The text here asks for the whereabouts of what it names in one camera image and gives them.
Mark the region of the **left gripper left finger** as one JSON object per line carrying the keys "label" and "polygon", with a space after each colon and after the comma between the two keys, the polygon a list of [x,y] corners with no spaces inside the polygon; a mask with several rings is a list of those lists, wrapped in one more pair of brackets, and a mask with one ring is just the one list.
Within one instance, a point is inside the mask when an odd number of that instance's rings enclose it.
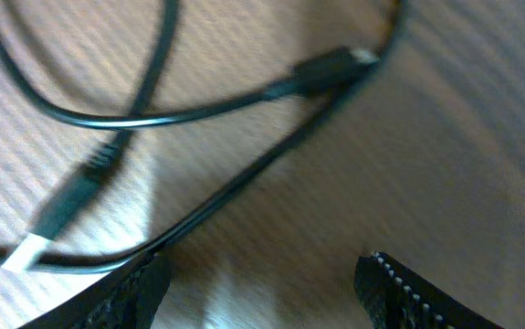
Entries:
{"label": "left gripper left finger", "polygon": [[167,257],[142,254],[22,328],[150,328],[170,281]]}

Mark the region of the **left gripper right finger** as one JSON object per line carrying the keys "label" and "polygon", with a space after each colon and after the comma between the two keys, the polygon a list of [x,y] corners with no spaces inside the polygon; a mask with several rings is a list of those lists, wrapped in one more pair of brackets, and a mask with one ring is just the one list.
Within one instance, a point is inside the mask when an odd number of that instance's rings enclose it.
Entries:
{"label": "left gripper right finger", "polygon": [[381,251],[357,260],[354,289],[375,329],[501,329]]}

